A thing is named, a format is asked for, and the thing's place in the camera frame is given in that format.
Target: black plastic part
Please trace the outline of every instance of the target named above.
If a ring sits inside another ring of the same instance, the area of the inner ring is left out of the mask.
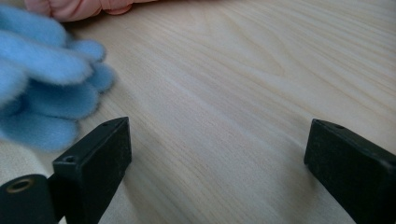
[[[57,218],[96,224],[131,163],[128,118],[98,126],[53,162],[49,179]]]
[[[0,188],[1,224],[54,224],[55,218],[47,178],[25,175]]]
[[[358,224],[395,223],[395,155],[340,125],[314,119],[304,163]]]

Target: wooden surface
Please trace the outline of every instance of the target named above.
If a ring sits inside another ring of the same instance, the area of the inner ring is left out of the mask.
[[[396,1],[163,0],[66,27],[118,72],[81,135],[131,122],[101,223],[354,223],[303,164],[311,119],[396,154]],[[0,149],[2,180],[60,154]]]

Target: pink fabric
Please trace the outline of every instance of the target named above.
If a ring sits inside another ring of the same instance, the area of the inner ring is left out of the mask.
[[[26,8],[58,21],[79,21],[96,16],[101,10],[119,15],[127,12],[132,3],[155,0],[25,0]]]

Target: blue fuzzy fabric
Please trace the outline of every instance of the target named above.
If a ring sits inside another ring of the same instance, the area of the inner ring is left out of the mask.
[[[44,151],[70,147],[114,71],[105,48],[60,23],[0,4],[0,139]]]

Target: round screw hole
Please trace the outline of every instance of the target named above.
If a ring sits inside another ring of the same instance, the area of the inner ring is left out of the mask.
[[[76,158],[74,156],[68,156],[64,158],[64,161],[72,163],[76,161]]]
[[[26,189],[29,189],[35,181],[33,178],[25,178],[16,181],[15,183],[12,183],[10,186],[7,188],[8,193],[19,193],[21,191],[24,191]]]
[[[338,124],[334,125],[334,127],[337,128],[337,129],[345,129],[343,126],[338,125]]]

